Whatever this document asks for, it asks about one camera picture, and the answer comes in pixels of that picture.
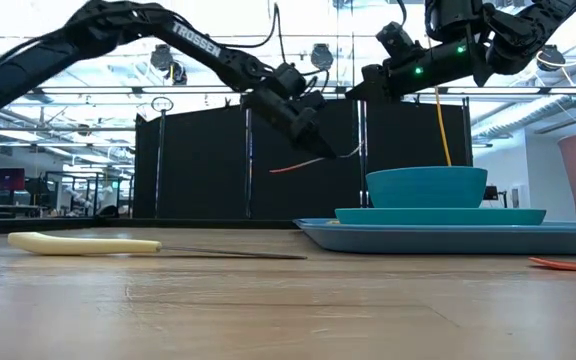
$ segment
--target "wood grain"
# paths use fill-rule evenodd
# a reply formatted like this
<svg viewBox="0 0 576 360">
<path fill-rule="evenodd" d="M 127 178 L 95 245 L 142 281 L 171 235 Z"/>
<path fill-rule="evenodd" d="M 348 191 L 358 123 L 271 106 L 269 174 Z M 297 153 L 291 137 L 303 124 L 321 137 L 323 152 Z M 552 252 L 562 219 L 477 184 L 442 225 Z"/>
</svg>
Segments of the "wood grain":
<svg viewBox="0 0 576 360">
<path fill-rule="evenodd" d="M 0 360 L 575 359 L 576 273 L 325 252 L 296 231 L 58 236 L 307 255 L 42 257 L 0 236 Z"/>
</svg>

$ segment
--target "black robotic arm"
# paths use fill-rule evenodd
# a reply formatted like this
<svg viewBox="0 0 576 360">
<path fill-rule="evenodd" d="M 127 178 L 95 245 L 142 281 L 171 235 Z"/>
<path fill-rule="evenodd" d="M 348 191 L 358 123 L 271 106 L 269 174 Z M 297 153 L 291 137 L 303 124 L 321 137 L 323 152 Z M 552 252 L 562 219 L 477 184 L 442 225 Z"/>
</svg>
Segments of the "black robotic arm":
<svg viewBox="0 0 576 360">
<path fill-rule="evenodd" d="M 576 0 L 533 0 L 517 15 L 482 0 L 425 0 L 425 8 L 426 33 L 442 44 L 426 49 L 391 22 L 376 36 L 390 58 L 362 68 L 364 81 L 346 98 L 399 101 L 470 75 L 484 86 L 492 74 L 516 74 L 576 12 Z"/>
<path fill-rule="evenodd" d="M 203 63 L 250 108 L 286 136 L 295 148 L 335 158 L 314 117 L 325 105 L 319 91 L 306 91 L 293 65 L 278 68 L 201 34 L 180 15 L 156 3 L 91 0 L 64 27 L 0 57 L 0 109 L 70 65 L 96 58 L 143 37 L 157 37 Z"/>
</svg>

